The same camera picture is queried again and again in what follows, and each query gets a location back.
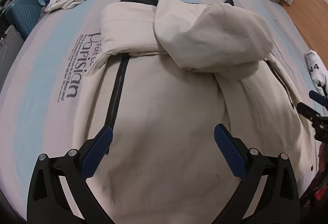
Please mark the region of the striped bed sheet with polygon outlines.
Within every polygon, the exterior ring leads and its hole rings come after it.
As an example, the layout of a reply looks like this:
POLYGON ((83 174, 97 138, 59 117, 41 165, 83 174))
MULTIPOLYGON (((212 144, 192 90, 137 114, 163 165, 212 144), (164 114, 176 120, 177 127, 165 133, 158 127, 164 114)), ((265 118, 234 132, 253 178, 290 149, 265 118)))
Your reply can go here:
MULTIPOLYGON (((312 106, 313 88, 304 54, 307 44, 282 6, 270 0, 179 0, 211 5, 226 3, 262 16, 274 39, 273 56, 312 106)), ((27 217, 28 189, 37 157, 66 154, 73 145, 80 86, 101 51, 101 12, 111 3, 157 0, 86 0, 75 8, 51 12, 35 26, 19 51, 1 90, 1 191, 21 220, 27 217)), ((303 193, 319 169, 297 180, 303 193)))

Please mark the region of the white and black printed shirt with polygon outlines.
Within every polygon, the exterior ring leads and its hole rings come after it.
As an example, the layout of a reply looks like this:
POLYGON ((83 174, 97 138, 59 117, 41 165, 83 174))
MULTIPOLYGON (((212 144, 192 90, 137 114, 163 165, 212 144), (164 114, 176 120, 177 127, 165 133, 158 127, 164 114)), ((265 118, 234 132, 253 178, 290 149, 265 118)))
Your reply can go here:
POLYGON ((316 51, 308 50, 305 53, 305 60, 307 68, 318 93, 324 97, 327 97, 327 69, 323 64, 320 56, 316 51))

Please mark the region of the cream and black hooded jacket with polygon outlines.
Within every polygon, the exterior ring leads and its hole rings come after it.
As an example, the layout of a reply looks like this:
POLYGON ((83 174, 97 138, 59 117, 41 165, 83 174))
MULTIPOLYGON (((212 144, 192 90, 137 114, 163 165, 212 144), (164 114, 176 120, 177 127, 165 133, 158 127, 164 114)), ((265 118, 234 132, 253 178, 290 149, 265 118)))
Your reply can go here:
POLYGON ((239 183, 215 143, 219 123, 262 154, 286 153, 297 180, 315 166, 301 96, 262 16, 226 3, 116 2, 100 28, 73 145, 114 121, 87 183, 116 223, 211 223, 239 183))

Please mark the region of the teal ribbed suitcase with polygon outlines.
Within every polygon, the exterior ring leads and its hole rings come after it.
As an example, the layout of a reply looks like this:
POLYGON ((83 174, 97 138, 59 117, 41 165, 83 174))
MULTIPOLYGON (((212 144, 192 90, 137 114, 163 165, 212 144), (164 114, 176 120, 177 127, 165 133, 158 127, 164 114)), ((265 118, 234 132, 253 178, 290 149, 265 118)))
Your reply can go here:
POLYGON ((41 9, 38 0, 14 0, 6 8, 5 16, 25 40, 38 23, 41 9))

